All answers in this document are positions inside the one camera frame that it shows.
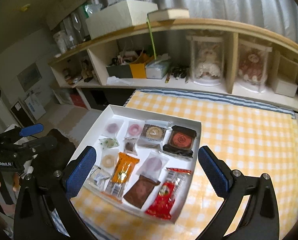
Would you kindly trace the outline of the purple ring cookie packet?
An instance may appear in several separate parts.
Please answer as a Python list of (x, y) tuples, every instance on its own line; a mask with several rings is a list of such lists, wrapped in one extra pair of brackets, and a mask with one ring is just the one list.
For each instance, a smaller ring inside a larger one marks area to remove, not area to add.
[(102, 135), (108, 138), (116, 138), (123, 124), (124, 120), (122, 119), (110, 118), (103, 129)]

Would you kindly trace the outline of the book on shelf top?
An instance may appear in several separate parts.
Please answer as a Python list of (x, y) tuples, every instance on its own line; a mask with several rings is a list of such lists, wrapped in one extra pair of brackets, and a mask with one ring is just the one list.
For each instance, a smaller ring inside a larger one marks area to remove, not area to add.
[(190, 15), (188, 9), (169, 8), (149, 12), (147, 17), (150, 22), (156, 22), (190, 18)]

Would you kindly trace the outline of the clear boxed mooncake beige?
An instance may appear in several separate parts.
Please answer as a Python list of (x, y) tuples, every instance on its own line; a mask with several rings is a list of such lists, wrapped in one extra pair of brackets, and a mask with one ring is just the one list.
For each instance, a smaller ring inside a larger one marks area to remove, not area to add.
[(164, 137), (171, 125), (171, 121), (146, 120), (137, 145), (162, 149)]

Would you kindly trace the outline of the green white candy packet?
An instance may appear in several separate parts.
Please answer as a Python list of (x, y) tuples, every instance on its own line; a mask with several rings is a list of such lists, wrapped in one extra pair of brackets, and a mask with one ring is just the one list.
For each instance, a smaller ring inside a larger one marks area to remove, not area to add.
[(116, 138), (101, 138), (99, 143), (103, 150), (119, 147), (120, 144)]

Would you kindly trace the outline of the white grey snack bag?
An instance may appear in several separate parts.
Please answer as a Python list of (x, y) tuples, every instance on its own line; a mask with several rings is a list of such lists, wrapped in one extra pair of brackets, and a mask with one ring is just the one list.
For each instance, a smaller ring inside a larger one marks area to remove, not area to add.
[(94, 165), (87, 179), (87, 184), (92, 188), (102, 192), (105, 188), (106, 181), (110, 178), (110, 174), (103, 168)]

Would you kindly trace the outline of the dark ball strawberry print packet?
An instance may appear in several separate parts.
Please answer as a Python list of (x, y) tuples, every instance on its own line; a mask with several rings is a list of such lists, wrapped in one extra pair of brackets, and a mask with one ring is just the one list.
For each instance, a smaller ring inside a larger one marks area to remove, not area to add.
[(137, 144), (137, 137), (126, 137), (124, 139), (124, 153), (138, 155), (135, 146)]

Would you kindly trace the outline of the beige ring cookie packet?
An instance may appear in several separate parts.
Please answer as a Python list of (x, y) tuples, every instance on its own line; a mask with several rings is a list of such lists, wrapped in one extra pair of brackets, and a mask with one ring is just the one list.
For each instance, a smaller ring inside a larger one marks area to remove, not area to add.
[(116, 163), (119, 159), (119, 149), (118, 148), (109, 148), (106, 150), (103, 150), (101, 154), (101, 161), (100, 161), (100, 167), (104, 169), (109, 174), (112, 174), (114, 171), (114, 168), (116, 166)]

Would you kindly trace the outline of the white shallow cardboard box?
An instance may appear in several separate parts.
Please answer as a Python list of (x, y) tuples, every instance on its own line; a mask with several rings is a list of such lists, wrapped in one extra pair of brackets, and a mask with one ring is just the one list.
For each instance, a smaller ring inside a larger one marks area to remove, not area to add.
[[(161, 120), (161, 121), (171, 121), (172, 125), (171, 127), (167, 130), (166, 135), (164, 137), (162, 147), (164, 144), (168, 142), (168, 137), (171, 134), (172, 131), (172, 126), (178, 125), (182, 127), (187, 127), (190, 129), (193, 129), (197, 132), (197, 137), (194, 140), (193, 143), (193, 158), (179, 158), (176, 157), (175, 155), (167, 154), (163, 152), (162, 149), (159, 148), (153, 148), (153, 147), (140, 147), (136, 144), (135, 149), (138, 153), (138, 155), (133, 155), (133, 154), (128, 154), (132, 157), (140, 159), (140, 162), (135, 166), (131, 177), (129, 178), (129, 181), (127, 185), (125, 186), (123, 196), (129, 191), (129, 189), (137, 182), (139, 179), (139, 176), (137, 175), (137, 170), (142, 166), (150, 152), (160, 152), (162, 155), (165, 157), (169, 158), (168, 163), (165, 165), (165, 167), (162, 169), (159, 180), (160, 184), (156, 186), (152, 193), (148, 196), (147, 200), (145, 201), (144, 205), (142, 206), (141, 209), (129, 204), (122, 196), (122, 201), (118, 202), (114, 200), (113, 198), (108, 197), (105, 194), (105, 189), (108, 185), (109, 179), (105, 183), (105, 188), (103, 189), (102, 192), (92, 188), (87, 184), (87, 180), (84, 183), (84, 186), (92, 191), (94, 194), (100, 196), (102, 199), (106, 200), (113, 206), (118, 207), (119, 209), (122, 209), (132, 215), (136, 215), (141, 218), (146, 218), (150, 220), (156, 220), (161, 223), (174, 223), (182, 210), (182, 207), (185, 204), (189, 187), (192, 181), (193, 177), (193, 172), (195, 169), (196, 161), (197, 161), (197, 153), (198, 153), (198, 148), (199, 148), (199, 142), (200, 142), (200, 136), (201, 136), (201, 123), (198, 121), (193, 121), (189, 119), (183, 119), (183, 118), (178, 118), (176, 116), (170, 116), (170, 115), (163, 115), (159, 113), (154, 113), (154, 112), (148, 112), (148, 111), (142, 111), (134, 108), (128, 108), (128, 107), (121, 107), (121, 106), (114, 106), (110, 105), (108, 106), (102, 114), (98, 117), (96, 122), (92, 125), (88, 133), (85, 135), (85, 137), (82, 139), (81, 143), (79, 144), (78, 148), (74, 152), (74, 157), (77, 158), (80, 153), (85, 149), (87, 146), (92, 146), (96, 150), (96, 162), (94, 165), (100, 167), (100, 161), (101, 161), (101, 154), (103, 152), (103, 149), (99, 143), (99, 139), (101, 138), (107, 138), (102, 135), (103, 129), (107, 123), (107, 121), (110, 118), (116, 118), (116, 119), (122, 119), (124, 120), (124, 124), (122, 125), (116, 139), (118, 140), (120, 146), (116, 147), (119, 149), (119, 153), (123, 152), (124, 153), (124, 139), (126, 138), (126, 131), (128, 128), (128, 123), (129, 121), (146, 121), (146, 120)], [(155, 200), (157, 193), (160, 190), (160, 187), (162, 186), (164, 180), (167, 177), (167, 168), (183, 168), (187, 170), (191, 170), (192, 174), (187, 178), (186, 182), (183, 183), (181, 190), (178, 193), (178, 196), (176, 198), (176, 201), (171, 209), (171, 215), (172, 218), (171, 220), (164, 220), (164, 219), (159, 219), (156, 217), (152, 217), (150, 215), (147, 215), (145, 213), (146, 209), (152, 204), (152, 202)]]

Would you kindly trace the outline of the white box in shelf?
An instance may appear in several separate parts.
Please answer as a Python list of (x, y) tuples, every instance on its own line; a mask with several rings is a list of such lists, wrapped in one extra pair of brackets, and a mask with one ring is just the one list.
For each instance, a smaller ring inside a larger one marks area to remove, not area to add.
[(285, 76), (277, 76), (272, 82), (272, 89), (276, 94), (295, 97), (298, 85)]

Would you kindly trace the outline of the tissue box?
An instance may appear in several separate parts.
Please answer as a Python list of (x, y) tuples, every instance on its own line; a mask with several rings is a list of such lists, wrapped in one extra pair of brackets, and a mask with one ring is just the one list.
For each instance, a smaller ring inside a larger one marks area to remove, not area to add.
[(168, 54), (158, 56), (145, 66), (146, 78), (161, 80), (170, 68), (171, 60)]

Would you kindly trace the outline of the pink ring cookie packet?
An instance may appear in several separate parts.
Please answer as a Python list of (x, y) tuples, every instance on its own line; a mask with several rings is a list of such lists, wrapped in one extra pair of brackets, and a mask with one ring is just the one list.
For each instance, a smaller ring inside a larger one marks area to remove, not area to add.
[(144, 125), (145, 125), (145, 121), (142, 121), (142, 120), (129, 121), (125, 137), (138, 138), (142, 133)]

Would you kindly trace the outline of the black boxed red mooncake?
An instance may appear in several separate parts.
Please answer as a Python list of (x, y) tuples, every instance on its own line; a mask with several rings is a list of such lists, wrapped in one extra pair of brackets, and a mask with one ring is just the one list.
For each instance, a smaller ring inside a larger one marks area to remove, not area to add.
[(168, 142), (163, 145), (163, 152), (179, 158), (193, 158), (193, 143), (197, 132), (193, 129), (178, 125), (172, 126)]

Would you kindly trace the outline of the wooden bedside shelf unit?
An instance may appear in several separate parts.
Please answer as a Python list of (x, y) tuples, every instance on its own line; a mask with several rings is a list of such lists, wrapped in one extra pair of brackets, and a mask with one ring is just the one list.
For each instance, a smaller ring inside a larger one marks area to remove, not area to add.
[(232, 94), (239, 98), (269, 103), (298, 112), (298, 95), (292, 98), (279, 95), (274, 93), (272, 88), (267, 88), (263, 93), (252, 92), (238, 84), (238, 80), (235, 76), (238, 63), (238, 41), (240, 38), (250, 37), (257, 38), (260, 41), (270, 42), (275, 48), (278, 48), (282, 52), (289, 53), (297, 59), (298, 44), (273, 31), (240, 22), (208, 18), (190, 18), (141, 24), (84, 42), (60, 57), (52, 59), (48, 64), (58, 85), (63, 88), (68, 88), (69, 84), (65, 81), (62, 71), (64, 68), (74, 68), (78, 63), (80, 53), (86, 52), (97, 76), (97, 81), (92, 81), (88, 84), (88, 87), (107, 87), (109, 75), (106, 65), (109, 64), (112, 58), (118, 53), (120, 48), (118, 40), (133, 37), (144, 37), (145, 39), (153, 37), (156, 50), (164, 51), (170, 46), (169, 55), (172, 62), (175, 64), (188, 65), (190, 63), (190, 49), (186, 35), (190, 34), (192, 31), (200, 30), (221, 31), (224, 35), (225, 76), (220, 85), (201, 86), (192, 81), (185, 84), (184, 81), (176, 81), (175, 78), (171, 78), (169, 82), (165, 80), (128, 79), (128, 83), (119, 81), (112, 85), (112, 87), (156, 87), (201, 91), (206, 93)]

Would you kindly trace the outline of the purple round cookie packet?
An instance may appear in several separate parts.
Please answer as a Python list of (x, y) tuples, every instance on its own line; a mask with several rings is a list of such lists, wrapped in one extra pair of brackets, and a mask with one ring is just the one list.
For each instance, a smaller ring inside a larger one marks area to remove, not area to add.
[(169, 158), (160, 152), (150, 152), (142, 166), (137, 170), (137, 175), (144, 176), (153, 181), (158, 181), (162, 169), (168, 163)]

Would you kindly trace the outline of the orange snack packet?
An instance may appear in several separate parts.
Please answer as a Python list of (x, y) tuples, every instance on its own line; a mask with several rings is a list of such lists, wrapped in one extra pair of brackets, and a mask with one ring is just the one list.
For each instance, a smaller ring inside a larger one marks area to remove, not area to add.
[(125, 186), (135, 166), (140, 162), (140, 159), (132, 157), (126, 153), (120, 152), (118, 162), (114, 168), (114, 172), (109, 179), (105, 189), (105, 194), (114, 200), (121, 202)]

